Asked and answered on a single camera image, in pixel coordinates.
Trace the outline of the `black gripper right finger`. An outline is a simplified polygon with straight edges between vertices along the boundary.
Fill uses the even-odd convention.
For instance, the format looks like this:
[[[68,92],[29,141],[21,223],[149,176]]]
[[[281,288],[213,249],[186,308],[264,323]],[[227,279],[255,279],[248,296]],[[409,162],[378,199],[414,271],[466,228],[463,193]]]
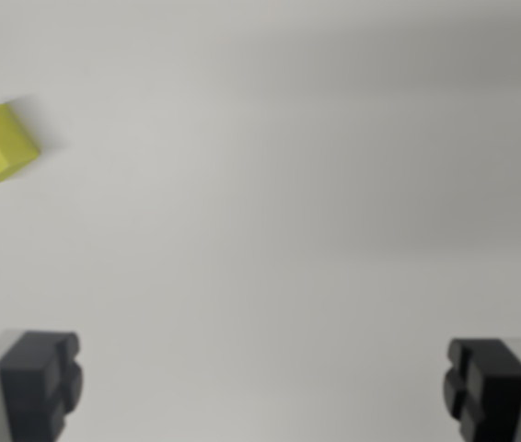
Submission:
[[[521,339],[454,338],[447,358],[443,398],[462,439],[521,441]]]

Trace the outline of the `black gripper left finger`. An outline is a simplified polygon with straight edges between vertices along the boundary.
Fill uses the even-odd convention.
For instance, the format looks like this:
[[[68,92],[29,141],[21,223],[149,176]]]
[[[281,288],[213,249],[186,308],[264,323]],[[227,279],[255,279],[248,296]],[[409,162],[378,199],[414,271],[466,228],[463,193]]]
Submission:
[[[78,405],[83,370],[72,331],[0,333],[0,441],[56,441]]]

